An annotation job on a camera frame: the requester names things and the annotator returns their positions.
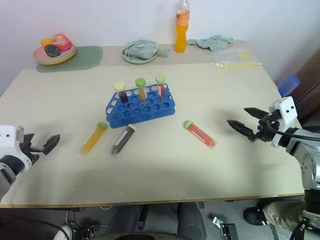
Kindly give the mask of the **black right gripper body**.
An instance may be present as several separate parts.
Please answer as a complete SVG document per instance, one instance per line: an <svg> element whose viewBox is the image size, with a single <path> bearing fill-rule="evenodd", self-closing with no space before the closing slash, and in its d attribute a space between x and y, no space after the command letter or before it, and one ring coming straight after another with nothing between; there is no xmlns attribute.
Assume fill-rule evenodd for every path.
<svg viewBox="0 0 320 240"><path fill-rule="evenodd" d="M279 129L280 111L277 109L271 113L267 113L258 109L255 117L259 119L258 132L255 134L255 138L263 142L271 142L276 135L276 131Z"/></svg>

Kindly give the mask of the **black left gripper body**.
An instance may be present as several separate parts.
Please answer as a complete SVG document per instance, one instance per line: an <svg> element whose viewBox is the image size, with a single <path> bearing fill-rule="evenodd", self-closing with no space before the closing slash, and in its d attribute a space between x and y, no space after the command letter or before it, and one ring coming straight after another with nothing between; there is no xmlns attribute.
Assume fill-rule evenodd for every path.
<svg viewBox="0 0 320 240"><path fill-rule="evenodd" d="M28 157L31 165L33 166L39 159L39 155L37 153L41 153L41 146L23 144L23 142L19 144L20 150Z"/></svg>

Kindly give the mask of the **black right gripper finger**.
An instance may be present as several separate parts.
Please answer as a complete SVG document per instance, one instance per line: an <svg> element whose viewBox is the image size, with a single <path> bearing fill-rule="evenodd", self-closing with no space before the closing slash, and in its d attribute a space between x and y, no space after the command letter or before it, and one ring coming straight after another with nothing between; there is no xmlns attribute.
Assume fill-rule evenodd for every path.
<svg viewBox="0 0 320 240"><path fill-rule="evenodd" d="M227 123L232 129L234 129L241 135L245 136L249 141L255 142L258 139L257 135L253 132L253 130L245 126L243 123L232 119L228 119Z"/></svg>
<svg viewBox="0 0 320 240"><path fill-rule="evenodd" d="M256 119L263 119L265 116L268 116L269 113L264 111L264 110L261 110L261 109L258 109L256 107L245 107L244 110L249 114L251 115L252 117L256 118Z"/></svg>

